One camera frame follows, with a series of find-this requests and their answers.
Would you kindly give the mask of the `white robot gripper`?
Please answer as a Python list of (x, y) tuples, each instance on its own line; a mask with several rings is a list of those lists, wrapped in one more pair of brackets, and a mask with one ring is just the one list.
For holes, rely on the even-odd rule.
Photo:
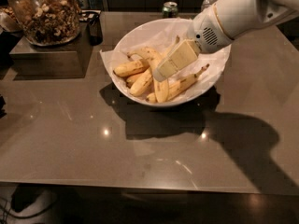
[(199, 54), (211, 54), (232, 44), (233, 39), (221, 27), (216, 5), (209, 6), (191, 22), (187, 37), (175, 45), (153, 70), (153, 77), (162, 82), (195, 62)]

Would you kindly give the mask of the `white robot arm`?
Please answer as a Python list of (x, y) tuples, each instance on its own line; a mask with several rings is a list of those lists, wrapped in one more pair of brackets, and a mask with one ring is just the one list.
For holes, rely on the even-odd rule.
[(153, 69), (153, 77), (164, 81), (199, 54), (215, 53), (248, 32), (289, 21), (298, 12), (299, 0), (217, 0), (192, 20), (187, 39)]

